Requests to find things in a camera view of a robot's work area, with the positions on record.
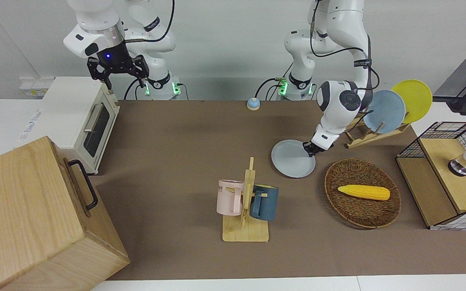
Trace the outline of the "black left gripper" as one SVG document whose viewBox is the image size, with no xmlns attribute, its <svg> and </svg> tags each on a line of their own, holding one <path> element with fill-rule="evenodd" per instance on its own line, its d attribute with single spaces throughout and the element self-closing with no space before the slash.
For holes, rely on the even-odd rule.
<svg viewBox="0 0 466 291">
<path fill-rule="evenodd" d="M 309 157 L 313 157 L 314 155 L 326 151 L 326 149 L 314 144 L 312 141 L 304 142 L 303 149 L 309 155 Z"/>
</svg>

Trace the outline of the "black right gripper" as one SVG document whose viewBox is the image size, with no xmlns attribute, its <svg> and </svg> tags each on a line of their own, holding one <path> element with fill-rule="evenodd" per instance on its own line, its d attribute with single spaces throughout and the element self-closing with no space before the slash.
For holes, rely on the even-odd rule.
<svg viewBox="0 0 466 291">
<path fill-rule="evenodd" d="M 100 80 L 108 90 L 112 90 L 110 74 L 130 74 L 137 78 L 138 85 L 145 87 L 144 79 L 148 78 L 150 70 L 143 55 L 131 57 L 124 41 L 120 44 L 106 48 L 100 52 L 95 43 L 87 47 L 87 67 L 94 80 Z"/>
</svg>

